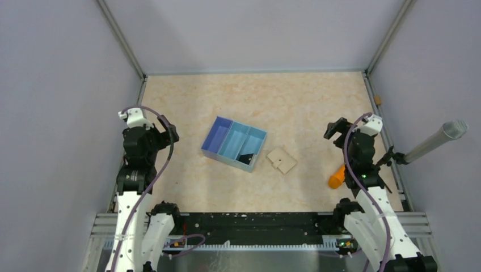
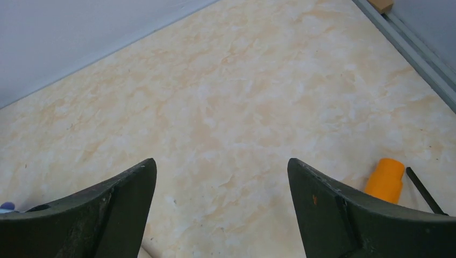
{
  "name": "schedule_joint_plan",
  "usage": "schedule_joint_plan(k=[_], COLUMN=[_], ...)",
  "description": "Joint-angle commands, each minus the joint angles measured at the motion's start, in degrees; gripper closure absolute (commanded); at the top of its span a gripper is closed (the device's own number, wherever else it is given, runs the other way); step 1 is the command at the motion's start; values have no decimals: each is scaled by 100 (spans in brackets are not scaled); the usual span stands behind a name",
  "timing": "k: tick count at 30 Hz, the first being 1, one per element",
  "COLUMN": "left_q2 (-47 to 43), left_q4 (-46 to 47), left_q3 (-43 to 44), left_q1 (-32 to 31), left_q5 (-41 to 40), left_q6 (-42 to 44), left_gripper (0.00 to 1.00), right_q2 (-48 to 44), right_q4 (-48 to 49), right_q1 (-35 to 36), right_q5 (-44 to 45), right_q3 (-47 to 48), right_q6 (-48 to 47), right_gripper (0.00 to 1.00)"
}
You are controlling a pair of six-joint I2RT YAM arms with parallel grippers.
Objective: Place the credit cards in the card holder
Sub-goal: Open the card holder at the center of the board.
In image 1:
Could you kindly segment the beige card holder wallet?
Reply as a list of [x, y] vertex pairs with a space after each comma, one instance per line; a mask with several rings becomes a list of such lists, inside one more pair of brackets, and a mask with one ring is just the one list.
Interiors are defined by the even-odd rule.
[[267, 159], [271, 162], [274, 169], [279, 170], [284, 175], [297, 165], [295, 158], [281, 147], [276, 147], [268, 153]]

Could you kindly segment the blue three-compartment box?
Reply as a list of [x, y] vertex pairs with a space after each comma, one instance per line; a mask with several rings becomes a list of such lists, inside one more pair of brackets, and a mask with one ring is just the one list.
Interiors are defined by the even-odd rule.
[[[266, 138], [265, 130], [218, 116], [201, 146], [201, 151], [207, 158], [251, 173]], [[238, 155], [250, 153], [255, 154], [250, 165], [237, 161]]]

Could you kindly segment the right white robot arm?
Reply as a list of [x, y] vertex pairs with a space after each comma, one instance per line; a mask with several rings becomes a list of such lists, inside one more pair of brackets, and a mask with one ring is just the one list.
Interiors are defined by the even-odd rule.
[[381, 117], [372, 113], [354, 123], [341, 117], [327, 125], [324, 138], [340, 133], [334, 145], [342, 150], [344, 159], [343, 166], [328, 179], [328, 186], [337, 189], [344, 184], [355, 197], [339, 201], [332, 225], [354, 238], [374, 271], [437, 271], [435, 258], [422, 253], [408, 237], [388, 199], [391, 190], [379, 174], [383, 165], [406, 164], [404, 154], [390, 147], [377, 163], [373, 161], [375, 137], [382, 128]]

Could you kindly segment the black credit card stack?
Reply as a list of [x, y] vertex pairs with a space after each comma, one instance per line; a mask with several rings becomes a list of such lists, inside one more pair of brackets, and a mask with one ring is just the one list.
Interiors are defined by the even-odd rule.
[[255, 157], [255, 154], [250, 153], [250, 154], [240, 154], [237, 157], [237, 161], [240, 163], [250, 165]]

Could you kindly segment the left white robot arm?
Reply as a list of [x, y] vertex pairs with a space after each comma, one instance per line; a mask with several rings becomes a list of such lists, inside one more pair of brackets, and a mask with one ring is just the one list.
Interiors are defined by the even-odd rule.
[[158, 117], [164, 127], [159, 132], [139, 109], [122, 113], [128, 127], [123, 131], [123, 164], [116, 177], [118, 205], [112, 253], [106, 271], [156, 271], [169, 234], [182, 227], [176, 204], [162, 202], [160, 211], [151, 213], [145, 226], [153, 183], [160, 173], [155, 169], [158, 151], [179, 140], [176, 127], [165, 116]]

